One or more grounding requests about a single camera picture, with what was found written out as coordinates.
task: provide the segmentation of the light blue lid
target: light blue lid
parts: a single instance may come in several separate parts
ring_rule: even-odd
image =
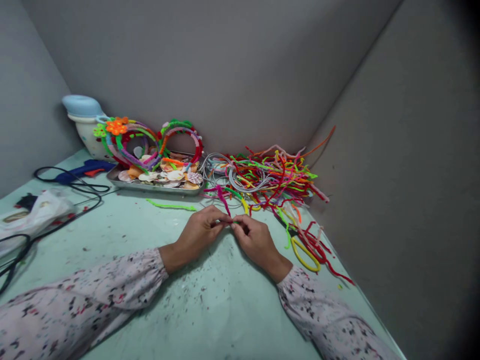
[[[61,99],[70,115],[80,118],[94,118],[104,112],[97,100],[83,95],[66,95]]]

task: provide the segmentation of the black cable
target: black cable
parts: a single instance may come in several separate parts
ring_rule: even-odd
[[[98,200],[97,202],[92,206],[90,207],[89,209],[85,210],[85,211],[81,211],[79,212],[78,214],[76,214],[75,216],[69,218],[68,220],[66,220],[65,222],[63,222],[62,224],[60,224],[59,226],[53,228],[52,230],[49,230],[47,232],[44,232],[40,235],[38,235],[37,237],[33,238],[30,236],[30,235],[27,235],[27,234],[15,234],[15,235],[11,235],[11,236],[8,236],[8,237],[4,237],[3,239],[0,239],[0,243],[3,242],[3,241],[6,241],[6,240],[10,240],[10,239],[13,239],[13,238],[17,238],[17,237],[24,237],[25,238],[25,244],[23,245],[22,249],[20,250],[20,252],[17,254],[17,256],[10,260],[10,261],[7,261],[6,263],[0,265],[0,269],[2,269],[0,271],[0,278],[3,277],[5,274],[6,274],[6,279],[5,281],[3,282],[3,285],[2,287],[0,288],[0,296],[2,296],[2,294],[5,292],[5,290],[7,289],[7,287],[10,285],[10,283],[12,282],[12,279],[14,278],[14,275],[15,275],[15,269],[17,267],[17,265],[22,262],[22,260],[28,255],[28,253],[30,252],[30,249],[32,248],[32,246],[35,244],[35,242],[47,235],[50,235],[54,232],[56,232],[57,230],[60,230],[61,228],[65,227],[66,225],[70,224],[72,221],[74,221],[75,219],[78,219],[79,217],[81,217],[82,215],[86,214],[86,213],[89,213],[90,211],[92,211],[93,209],[95,209],[98,205],[100,205],[100,203],[102,202],[102,196],[100,194],[103,194],[103,193],[106,193],[110,190],[110,186],[107,186],[107,185],[98,185],[98,184],[89,184],[87,182],[85,182],[84,180],[82,180],[80,177],[76,176],[75,174],[71,173],[70,171],[68,170],[65,170],[65,169],[62,169],[61,167],[55,167],[55,166],[44,166],[44,167],[40,167],[38,168],[37,170],[35,170],[35,172],[33,173],[33,177],[35,179],[38,179],[44,183],[56,183],[55,179],[44,179],[44,178],[41,178],[39,176],[39,172],[42,171],[42,170],[47,170],[47,169],[55,169],[55,170],[60,170],[64,173],[67,173],[67,174],[70,174],[71,176],[73,176],[74,178],[76,178],[78,181],[80,181],[80,183],[76,182],[76,183],[70,183],[69,186],[70,188],[72,189],[75,189],[81,193],[86,193],[86,194],[92,194],[92,195],[95,195]],[[87,187],[89,188],[91,191],[88,191],[82,187]]]

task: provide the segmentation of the metal tray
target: metal tray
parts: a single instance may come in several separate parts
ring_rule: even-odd
[[[193,155],[193,154],[180,152],[180,151],[175,151],[175,153],[184,154],[184,155]],[[203,158],[200,159],[200,165],[203,164],[203,160],[204,160]],[[117,166],[115,166],[112,170],[110,170],[106,174],[106,178],[108,179],[108,181],[110,181],[117,188],[121,188],[121,189],[142,190],[142,191],[165,193],[165,194],[196,196],[205,188],[205,184],[206,184],[206,181],[204,180],[200,188],[191,190],[191,189],[182,189],[182,188],[176,188],[176,187],[163,187],[163,186],[142,184],[138,179],[135,179],[133,182],[123,182],[119,180],[119,173],[123,170],[125,170],[124,167],[121,164],[117,164]]]

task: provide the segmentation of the green flower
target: green flower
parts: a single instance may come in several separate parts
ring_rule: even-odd
[[[93,129],[93,135],[95,135],[97,138],[107,137],[107,132],[105,131],[105,125],[97,124],[96,127]]]

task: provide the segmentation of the white container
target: white container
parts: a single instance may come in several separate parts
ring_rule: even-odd
[[[97,127],[97,116],[104,116],[104,112],[97,100],[83,95],[66,95],[62,103],[68,111],[68,118],[73,120],[80,139],[85,144],[91,157],[114,163],[100,139],[94,136],[94,128]]]

